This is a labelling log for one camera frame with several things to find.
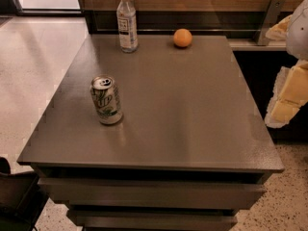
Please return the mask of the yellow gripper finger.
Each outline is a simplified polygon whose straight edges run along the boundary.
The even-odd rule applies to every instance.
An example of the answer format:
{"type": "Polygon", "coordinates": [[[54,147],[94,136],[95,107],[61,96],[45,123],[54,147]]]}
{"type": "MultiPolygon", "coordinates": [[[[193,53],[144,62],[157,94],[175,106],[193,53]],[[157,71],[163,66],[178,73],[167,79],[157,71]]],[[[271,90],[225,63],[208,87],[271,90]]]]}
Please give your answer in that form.
{"type": "Polygon", "coordinates": [[[277,24],[270,27],[266,32],[266,38],[270,40],[285,40],[291,17],[291,15],[288,15],[277,24]]]}
{"type": "Polygon", "coordinates": [[[265,123],[270,128],[281,128],[308,102],[308,62],[299,60],[291,68],[282,66],[272,92],[265,123]]]}

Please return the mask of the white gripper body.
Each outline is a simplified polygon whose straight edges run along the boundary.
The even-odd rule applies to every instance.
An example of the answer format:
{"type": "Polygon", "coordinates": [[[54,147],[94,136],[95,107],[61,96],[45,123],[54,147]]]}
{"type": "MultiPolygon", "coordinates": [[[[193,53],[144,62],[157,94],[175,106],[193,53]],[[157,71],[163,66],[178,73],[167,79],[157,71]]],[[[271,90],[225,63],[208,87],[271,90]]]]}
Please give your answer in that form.
{"type": "Polygon", "coordinates": [[[308,60],[308,0],[303,0],[290,18],[286,49],[297,59],[308,60]]]}

